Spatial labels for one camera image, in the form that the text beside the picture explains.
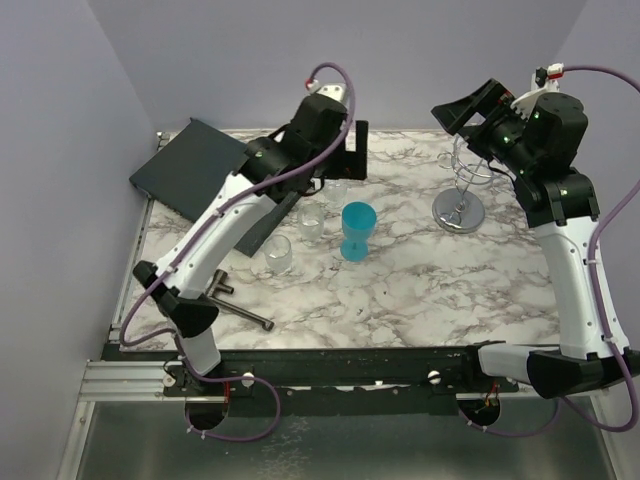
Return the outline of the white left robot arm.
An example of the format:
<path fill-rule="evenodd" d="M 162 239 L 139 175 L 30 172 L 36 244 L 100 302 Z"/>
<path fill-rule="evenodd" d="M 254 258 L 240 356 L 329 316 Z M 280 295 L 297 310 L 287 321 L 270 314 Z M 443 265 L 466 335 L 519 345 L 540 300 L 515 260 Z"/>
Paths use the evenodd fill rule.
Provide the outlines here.
<path fill-rule="evenodd" d="M 212 324 L 219 309 L 205 295 L 214 271 L 241 238 L 290 193 L 329 169 L 329 158 L 345 141 L 355 97 L 316 92 L 306 96 L 280 130 L 246 146 L 241 162 L 225 178 L 213 201 L 185 236 L 155 262 L 139 261 L 134 278 L 169 319 L 167 332 L 190 364 L 187 382 L 201 395 L 222 380 L 221 354 Z"/>

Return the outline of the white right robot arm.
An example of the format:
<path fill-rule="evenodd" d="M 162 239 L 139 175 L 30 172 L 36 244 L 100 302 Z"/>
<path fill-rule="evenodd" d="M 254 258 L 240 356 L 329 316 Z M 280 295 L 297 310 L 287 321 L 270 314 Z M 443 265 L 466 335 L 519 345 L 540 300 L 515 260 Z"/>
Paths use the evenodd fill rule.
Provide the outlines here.
<path fill-rule="evenodd" d="M 502 163 L 542 248 L 560 320 L 556 346 L 485 343 L 460 367 L 480 392 L 496 377 L 526 383 L 543 398 L 607 388 L 639 374 L 617 319 L 598 246 L 600 210 L 591 180 L 573 168 L 588 126 L 580 100 L 555 88 L 515 98 L 490 79 L 470 95 L 431 110 L 471 152 Z"/>

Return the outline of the clear ribbed wine glass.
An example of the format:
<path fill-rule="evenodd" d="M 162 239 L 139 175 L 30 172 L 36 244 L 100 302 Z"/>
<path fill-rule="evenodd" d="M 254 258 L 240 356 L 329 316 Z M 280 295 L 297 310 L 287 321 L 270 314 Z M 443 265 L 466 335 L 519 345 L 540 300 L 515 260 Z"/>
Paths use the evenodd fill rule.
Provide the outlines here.
<path fill-rule="evenodd" d="M 324 232 L 324 210 L 320 204 L 303 205 L 298 210 L 298 228 L 305 244 L 317 243 Z"/>

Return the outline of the blue wine glass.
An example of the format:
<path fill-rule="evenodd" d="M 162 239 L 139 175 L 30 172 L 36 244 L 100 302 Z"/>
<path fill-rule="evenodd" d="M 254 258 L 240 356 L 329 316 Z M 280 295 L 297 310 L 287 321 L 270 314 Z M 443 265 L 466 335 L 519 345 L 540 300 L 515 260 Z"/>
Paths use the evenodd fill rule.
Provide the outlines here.
<path fill-rule="evenodd" d="M 360 262 L 368 255 L 367 241 L 373 234 L 377 222 L 374 208 L 365 202 L 347 204 L 341 215 L 344 239 L 340 247 L 343 258 Z"/>

